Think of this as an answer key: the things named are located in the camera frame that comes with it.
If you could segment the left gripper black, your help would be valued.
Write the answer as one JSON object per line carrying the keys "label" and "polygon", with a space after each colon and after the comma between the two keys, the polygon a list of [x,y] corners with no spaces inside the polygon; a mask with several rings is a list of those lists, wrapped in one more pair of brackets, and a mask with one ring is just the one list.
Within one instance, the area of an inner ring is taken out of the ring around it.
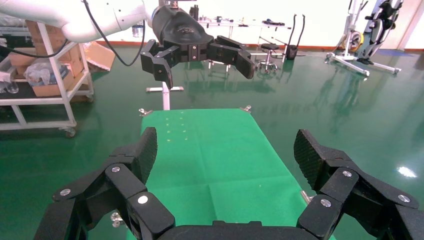
{"label": "left gripper black", "polygon": [[172,68],[178,63],[212,60],[232,65],[246,78],[252,79],[255,63],[246,46],[224,36],[213,36],[188,13],[170,5],[159,6],[152,17],[152,30],[159,40],[149,40],[141,50],[142,69],[174,87]]}

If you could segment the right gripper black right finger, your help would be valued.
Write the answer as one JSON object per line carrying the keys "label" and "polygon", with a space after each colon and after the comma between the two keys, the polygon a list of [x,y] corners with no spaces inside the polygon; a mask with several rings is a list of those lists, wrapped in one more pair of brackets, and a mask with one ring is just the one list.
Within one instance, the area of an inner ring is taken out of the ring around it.
{"label": "right gripper black right finger", "polygon": [[318,143],[300,129],[294,158],[315,196],[296,226],[327,240],[344,215],[354,218],[378,240],[421,240],[424,213],[410,194],[361,170],[342,150]]}

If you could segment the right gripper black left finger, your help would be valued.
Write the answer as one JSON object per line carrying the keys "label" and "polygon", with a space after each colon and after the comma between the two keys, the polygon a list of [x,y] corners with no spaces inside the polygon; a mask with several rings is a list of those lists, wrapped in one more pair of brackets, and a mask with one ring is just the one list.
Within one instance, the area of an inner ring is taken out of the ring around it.
{"label": "right gripper black left finger", "polygon": [[34,238],[85,240],[115,210],[136,239],[159,239],[176,221],[146,186],[157,151],[157,131],[147,127],[136,143],[116,148],[100,168],[60,187]]}

